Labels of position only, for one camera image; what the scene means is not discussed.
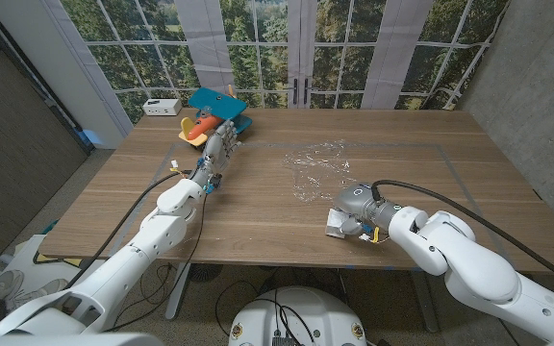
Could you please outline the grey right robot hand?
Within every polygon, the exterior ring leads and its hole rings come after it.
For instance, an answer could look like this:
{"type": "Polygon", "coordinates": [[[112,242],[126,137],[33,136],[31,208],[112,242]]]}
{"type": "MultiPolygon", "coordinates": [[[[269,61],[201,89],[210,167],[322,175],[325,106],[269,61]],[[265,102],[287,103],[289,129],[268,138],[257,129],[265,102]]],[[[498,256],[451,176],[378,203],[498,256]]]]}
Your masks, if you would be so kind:
{"type": "Polygon", "coordinates": [[[375,200],[374,191],[368,184],[354,184],[335,198],[334,207],[342,219],[338,230],[342,235],[361,235],[364,225],[389,229],[396,205],[382,196],[375,200]]]}

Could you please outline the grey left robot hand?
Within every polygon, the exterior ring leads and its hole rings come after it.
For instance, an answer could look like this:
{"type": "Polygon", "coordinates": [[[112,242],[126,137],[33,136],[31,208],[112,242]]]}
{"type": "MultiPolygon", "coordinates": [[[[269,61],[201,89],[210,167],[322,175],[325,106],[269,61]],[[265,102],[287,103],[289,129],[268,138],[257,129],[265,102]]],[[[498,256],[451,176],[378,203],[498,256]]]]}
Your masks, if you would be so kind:
{"type": "Polygon", "coordinates": [[[239,145],[234,122],[226,120],[207,140],[202,162],[193,170],[189,179],[201,187],[207,185],[211,179],[222,174],[239,145]]]}

